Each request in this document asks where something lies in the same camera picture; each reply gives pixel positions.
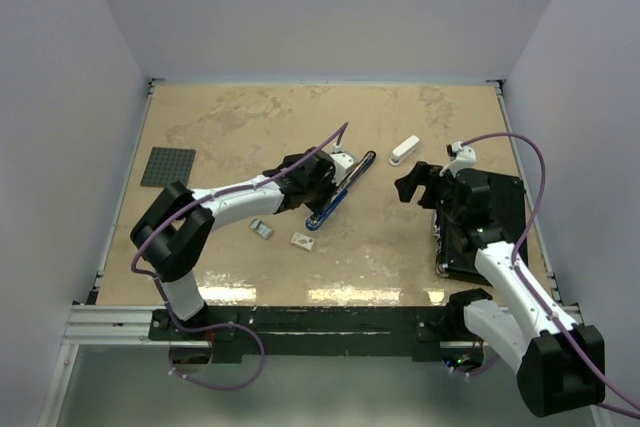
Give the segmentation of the white staple box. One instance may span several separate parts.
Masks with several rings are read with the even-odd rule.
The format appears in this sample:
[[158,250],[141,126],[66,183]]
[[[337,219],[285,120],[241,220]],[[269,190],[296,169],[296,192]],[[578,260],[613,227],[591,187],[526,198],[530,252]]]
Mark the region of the white staple box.
[[315,245],[315,239],[305,234],[294,232],[291,237],[290,243],[294,247],[310,252]]

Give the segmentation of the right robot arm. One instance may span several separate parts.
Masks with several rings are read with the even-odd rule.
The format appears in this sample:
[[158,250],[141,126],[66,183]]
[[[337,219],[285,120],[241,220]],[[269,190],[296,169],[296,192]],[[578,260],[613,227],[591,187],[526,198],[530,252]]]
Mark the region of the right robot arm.
[[418,204],[437,214],[442,253],[475,269],[506,303],[500,308],[484,291],[451,296],[448,333],[488,342],[515,373],[522,400],[537,417],[601,403],[602,335],[575,322],[547,294],[514,243],[513,230],[525,220],[521,182],[472,168],[451,174],[419,161],[394,185],[403,203],[425,189]]

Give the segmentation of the blue black stapler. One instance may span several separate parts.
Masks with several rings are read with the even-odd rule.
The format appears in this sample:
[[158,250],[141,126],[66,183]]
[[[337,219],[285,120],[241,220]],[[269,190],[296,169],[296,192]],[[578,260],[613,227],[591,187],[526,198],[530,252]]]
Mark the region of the blue black stapler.
[[345,178],[340,184],[336,185],[336,189],[333,192],[331,202],[328,203],[321,211],[313,213],[306,220],[306,228],[309,231],[318,230],[328,217],[334,212],[338,205],[344,200],[349,193],[349,188],[357,181],[357,179],[374,163],[376,159],[376,153],[374,151],[368,151],[364,156],[358,160],[358,164],[351,174]]

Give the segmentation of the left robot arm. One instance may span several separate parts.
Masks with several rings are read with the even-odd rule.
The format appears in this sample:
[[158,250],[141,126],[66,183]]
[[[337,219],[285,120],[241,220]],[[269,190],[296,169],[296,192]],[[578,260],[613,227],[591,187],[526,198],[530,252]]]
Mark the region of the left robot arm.
[[173,329],[185,339],[196,339],[206,330],[207,307],[193,270],[210,234],[301,206],[316,219],[335,203],[356,163],[344,151],[312,148],[237,184],[190,190],[176,181],[162,190],[130,233],[136,247],[132,270],[141,271],[141,259],[151,265],[147,274],[174,313]]

